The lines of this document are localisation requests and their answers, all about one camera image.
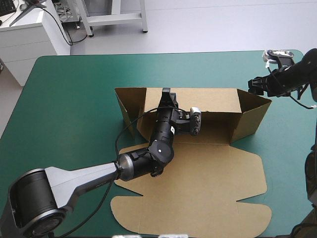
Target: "white table leg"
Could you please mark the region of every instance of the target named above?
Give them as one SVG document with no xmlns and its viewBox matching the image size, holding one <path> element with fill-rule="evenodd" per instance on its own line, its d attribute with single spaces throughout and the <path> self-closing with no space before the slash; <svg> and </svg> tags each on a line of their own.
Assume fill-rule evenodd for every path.
<svg viewBox="0 0 317 238">
<path fill-rule="evenodd" d="M 84 0 L 76 0 L 76 2 L 77 2 L 79 14 L 81 16 L 81 19 L 83 20 L 83 24 L 85 26 L 87 35 L 93 36 L 94 34 L 93 34 L 92 29 L 90 28 L 90 25 L 89 25 L 88 20 L 87 20 L 88 13 L 87 13 L 87 9 L 86 9 L 86 5 L 85 5 Z"/>
<path fill-rule="evenodd" d="M 145 0 L 140 0 L 140 6 L 141 6 L 143 32 L 146 33 L 148 32 L 148 22 L 147 22 L 147 12 L 145 9 Z"/>
</svg>

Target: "flattened cardboard box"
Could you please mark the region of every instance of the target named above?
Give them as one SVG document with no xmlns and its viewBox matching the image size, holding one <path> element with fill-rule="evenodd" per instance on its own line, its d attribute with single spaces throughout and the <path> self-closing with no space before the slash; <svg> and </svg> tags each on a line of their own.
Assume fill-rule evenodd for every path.
<svg viewBox="0 0 317 238">
<path fill-rule="evenodd" d="M 157 107 L 161 90 L 116 88 L 124 121 L 130 123 L 130 118 Z M 115 197 L 111 201 L 115 218 L 126 229 L 141 234 L 260 235 L 270 222 L 270 208 L 237 201 L 266 192 L 261 158 L 229 144 L 255 133 L 271 101 L 231 88 L 171 88 L 171 92 L 176 92 L 180 108 L 201 110 L 201 132 L 196 137 L 175 136 L 175 157 L 162 175 L 116 182 L 143 196 Z M 146 139 L 155 117 L 153 112 L 138 121 L 137 129 Z"/>
</svg>

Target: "white sticker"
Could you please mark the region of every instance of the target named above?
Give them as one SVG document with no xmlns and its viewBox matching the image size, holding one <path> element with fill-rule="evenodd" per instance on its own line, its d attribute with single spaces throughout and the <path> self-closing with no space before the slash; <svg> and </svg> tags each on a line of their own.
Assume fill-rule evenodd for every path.
<svg viewBox="0 0 317 238">
<path fill-rule="evenodd" d="M 170 131 L 173 133 L 173 135 L 175 135 L 175 128 L 174 127 L 170 127 Z"/>
</svg>

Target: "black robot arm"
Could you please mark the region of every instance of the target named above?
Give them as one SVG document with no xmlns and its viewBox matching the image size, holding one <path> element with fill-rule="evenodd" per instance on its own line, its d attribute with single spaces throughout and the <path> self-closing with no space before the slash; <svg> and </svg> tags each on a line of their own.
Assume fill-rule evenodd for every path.
<svg viewBox="0 0 317 238">
<path fill-rule="evenodd" d="M 291 92 L 298 92 L 298 100 L 310 85 L 312 98 L 317 102 L 317 49 L 308 51 L 303 59 L 294 63 L 293 54 L 288 51 L 265 51 L 264 60 L 278 64 L 278 69 L 270 75 L 256 77 L 249 81 L 249 92 L 269 97 L 290 96 Z M 305 162 L 306 191 L 308 200 L 313 204 L 313 210 L 302 223 L 294 226 L 290 235 L 276 236 L 276 238 L 315 238 L 317 237 L 317 126 L 315 144 Z"/>
<path fill-rule="evenodd" d="M 317 49 L 308 51 L 303 59 L 294 63 L 293 54 L 288 51 L 265 51 L 264 60 L 278 64 L 278 69 L 264 77 L 249 81 L 249 92 L 269 97 L 289 96 L 298 92 L 298 99 L 309 85 L 312 97 L 317 102 Z"/>
<path fill-rule="evenodd" d="M 178 109 L 176 94 L 163 88 L 157 119 L 147 148 L 121 154 L 116 162 L 66 171 L 55 167 L 31 170 L 8 190 L 0 219 L 3 238 L 39 238 L 53 231 L 73 211 L 78 197 L 114 179 L 155 177 L 173 159 L 174 135 L 200 131 L 201 112 Z"/>
</svg>

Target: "white drawer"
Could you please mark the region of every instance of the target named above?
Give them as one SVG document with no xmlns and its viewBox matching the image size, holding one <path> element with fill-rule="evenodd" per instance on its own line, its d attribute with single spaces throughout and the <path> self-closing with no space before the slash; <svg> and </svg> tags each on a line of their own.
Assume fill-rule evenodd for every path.
<svg viewBox="0 0 317 238">
<path fill-rule="evenodd" d="M 40 56 L 55 56 L 56 52 L 51 42 L 39 42 L 21 46 L 0 48 L 0 58 L 4 63 L 34 59 Z"/>
<path fill-rule="evenodd" d="M 0 48 L 49 41 L 43 26 L 0 31 Z"/>
<path fill-rule="evenodd" d="M 33 68 L 36 59 L 25 59 L 20 61 L 5 63 L 5 66 L 9 69 L 16 81 L 21 86 L 24 86 L 28 79 L 30 72 Z"/>
</svg>

